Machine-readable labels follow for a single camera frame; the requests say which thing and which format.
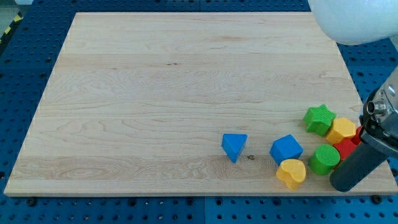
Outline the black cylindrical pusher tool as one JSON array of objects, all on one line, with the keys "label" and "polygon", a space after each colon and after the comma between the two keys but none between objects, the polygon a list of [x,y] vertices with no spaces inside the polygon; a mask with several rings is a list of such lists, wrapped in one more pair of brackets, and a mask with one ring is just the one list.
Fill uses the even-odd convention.
[{"label": "black cylindrical pusher tool", "polygon": [[387,159],[386,144],[360,143],[330,175],[330,184],[339,192],[348,192]]}]

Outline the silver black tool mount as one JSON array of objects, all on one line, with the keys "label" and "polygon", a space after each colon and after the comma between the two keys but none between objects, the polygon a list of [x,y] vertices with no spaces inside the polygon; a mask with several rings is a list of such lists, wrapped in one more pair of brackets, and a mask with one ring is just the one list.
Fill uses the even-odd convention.
[{"label": "silver black tool mount", "polygon": [[361,124],[363,142],[388,157],[397,157],[397,70],[368,96]]}]

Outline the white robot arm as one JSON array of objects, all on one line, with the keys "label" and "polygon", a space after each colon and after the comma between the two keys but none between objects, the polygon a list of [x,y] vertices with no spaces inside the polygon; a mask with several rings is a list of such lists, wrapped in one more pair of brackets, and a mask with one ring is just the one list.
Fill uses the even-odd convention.
[{"label": "white robot arm", "polygon": [[[339,44],[359,45],[397,35],[397,1],[309,0],[321,30]],[[367,98],[361,143],[330,175],[347,192],[389,157],[397,157],[397,70]]]}]

